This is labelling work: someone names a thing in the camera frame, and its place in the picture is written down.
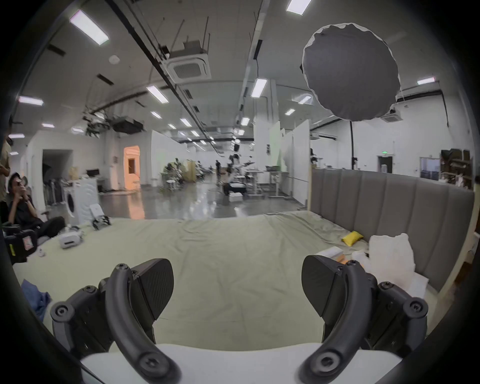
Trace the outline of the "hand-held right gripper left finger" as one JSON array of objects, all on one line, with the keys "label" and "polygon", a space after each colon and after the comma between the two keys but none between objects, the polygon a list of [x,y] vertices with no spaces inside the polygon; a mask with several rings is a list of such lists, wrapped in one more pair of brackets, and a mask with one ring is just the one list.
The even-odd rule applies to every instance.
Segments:
[{"label": "hand-held right gripper left finger", "polygon": [[173,289],[168,259],[152,259],[133,268],[120,263],[98,287],[87,285],[51,308],[53,336],[79,360],[107,352],[115,343],[148,383],[179,383],[181,370],[156,346],[153,331]]}]

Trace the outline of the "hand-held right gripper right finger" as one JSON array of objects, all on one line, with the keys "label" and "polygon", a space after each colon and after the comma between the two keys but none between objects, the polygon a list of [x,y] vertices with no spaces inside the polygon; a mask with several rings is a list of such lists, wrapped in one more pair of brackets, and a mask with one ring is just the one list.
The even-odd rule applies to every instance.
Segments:
[{"label": "hand-held right gripper right finger", "polygon": [[299,368],[301,382],[334,381],[359,350],[405,358],[426,337],[427,302],[391,282],[378,283],[356,260],[308,255],[301,283],[324,321],[321,346]]}]

